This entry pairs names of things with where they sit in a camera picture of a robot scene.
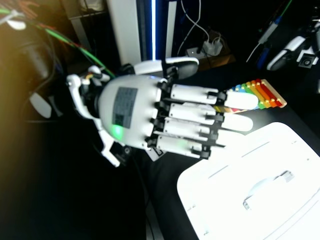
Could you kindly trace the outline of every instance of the colorful xylophone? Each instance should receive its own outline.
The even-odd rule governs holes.
[[[259,99],[258,105],[255,109],[268,109],[268,108],[283,108],[287,105],[286,100],[270,85],[270,83],[263,79],[256,79],[248,81],[244,84],[237,85],[229,91],[236,91],[242,93],[250,93],[257,96]],[[215,106],[217,112],[238,113],[245,110]]]

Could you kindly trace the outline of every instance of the blue light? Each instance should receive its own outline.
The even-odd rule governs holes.
[[[151,0],[152,60],[156,60],[156,0]]]

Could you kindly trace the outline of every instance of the black table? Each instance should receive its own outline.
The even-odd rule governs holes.
[[[182,83],[223,90],[237,84],[248,82],[257,77],[258,76],[250,76],[250,73],[245,73],[242,67],[237,64],[230,64],[197,73]],[[320,140],[290,106],[253,110],[241,114],[253,120],[254,126],[251,132],[273,122],[281,122],[288,125],[320,155]],[[141,157],[138,162],[164,239],[197,240],[197,235],[180,201],[177,191],[177,181],[184,170],[199,160],[173,153],[166,153],[156,162],[152,162],[146,153],[141,152],[140,154]]]

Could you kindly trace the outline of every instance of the gray label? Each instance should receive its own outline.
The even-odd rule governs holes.
[[[113,105],[112,124],[130,128],[137,92],[137,88],[119,87]]]

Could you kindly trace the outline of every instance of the white robotic hand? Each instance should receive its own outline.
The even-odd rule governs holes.
[[[134,67],[135,74],[157,76],[124,75],[111,81],[96,67],[87,76],[67,77],[76,110],[94,121],[104,144],[101,153],[115,167],[120,161],[111,153],[114,143],[208,159],[214,148],[241,141],[243,135],[235,131],[252,128],[250,118],[219,113],[213,106],[251,110],[258,104],[255,95],[172,84],[196,73],[198,63],[192,57],[155,61],[154,66],[147,61]]]

